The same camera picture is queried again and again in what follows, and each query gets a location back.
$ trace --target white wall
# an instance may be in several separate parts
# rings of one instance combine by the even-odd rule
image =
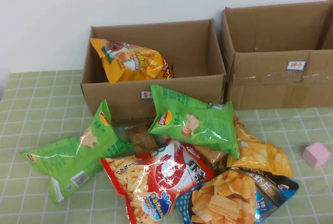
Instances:
[[[81,69],[90,26],[214,18],[224,7],[320,0],[0,0],[0,67]]]

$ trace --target green chip bag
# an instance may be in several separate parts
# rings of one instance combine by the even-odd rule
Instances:
[[[150,88],[157,116],[149,133],[239,157],[231,102],[207,104],[155,83]]]
[[[55,203],[75,192],[100,170],[101,158],[119,155],[133,146],[118,137],[110,122],[110,111],[106,100],[103,100],[80,138],[63,138],[44,147],[21,152],[35,170],[49,175],[50,193]]]

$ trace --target barcode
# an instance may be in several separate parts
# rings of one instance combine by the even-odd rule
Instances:
[[[81,171],[78,173],[76,176],[73,176],[71,178],[71,181],[76,185],[76,186],[81,186],[83,182],[85,182],[89,177],[84,171]]]
[[[67,191],[70,191],[70,190],[72,190],[74,188],[74,186],[72,185],[72,184],[69,184],[67,187],[65,187],[65,189],[67,190]]]

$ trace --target red snack bag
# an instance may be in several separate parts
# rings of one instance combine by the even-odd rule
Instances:
[[[179,195],[214,177],[191,144],[175,139],[166,143],[152,153],[100,160],[117,192],[126,198],[131,224],[158,223]]]

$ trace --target lay's logo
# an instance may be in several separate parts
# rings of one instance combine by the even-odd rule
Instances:
[[[161,118],[158,120],[157,123],[159,125],[168,125],[170,123],[171,119],[172,119],[172,115],[171,115],[171,112],[168,110],[161,116]]]
[[[35,158],[34,158],[30,153],[27,154],[27,157],[29,158],[29,160],[30,160],[31,162],[34,162],[34,161],[35,161]]]
[[[101,120],[101,122],[106,125],[106,126],[110,126],[110,122],[108,120],[108,118],[106,117],[105,113],[102,111],[100,114],[99,114],[99,118]]]

